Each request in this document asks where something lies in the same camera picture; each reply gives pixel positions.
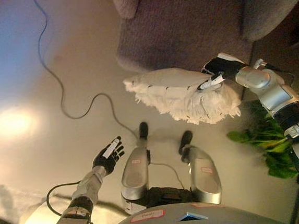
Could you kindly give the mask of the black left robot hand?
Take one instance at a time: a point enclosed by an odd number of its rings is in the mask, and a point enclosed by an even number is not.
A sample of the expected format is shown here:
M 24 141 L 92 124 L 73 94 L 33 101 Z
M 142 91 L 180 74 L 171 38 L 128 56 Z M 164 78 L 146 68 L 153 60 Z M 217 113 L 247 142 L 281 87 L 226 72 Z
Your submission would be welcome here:
M 104 149 L 102 149 L 93 160 L 93 168 L 102 167 L 105 175 L 113 172 L 116 163 L 124 155 L 124 146 L 122 138 L 117 136 Z

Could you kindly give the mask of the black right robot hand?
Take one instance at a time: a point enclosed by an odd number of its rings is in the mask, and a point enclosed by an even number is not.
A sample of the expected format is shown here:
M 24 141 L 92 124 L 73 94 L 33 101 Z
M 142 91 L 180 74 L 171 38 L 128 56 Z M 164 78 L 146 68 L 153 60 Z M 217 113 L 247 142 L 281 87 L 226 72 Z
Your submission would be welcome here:
M 202 73 L 211 77 L 202 82 L 197 90 L 207 90 L 219 85 L 225 80 L 234 80 L 239 71 L 248 65 L 234 56 L 219 53 L 216 58 L 210 60 L 202 69 Z

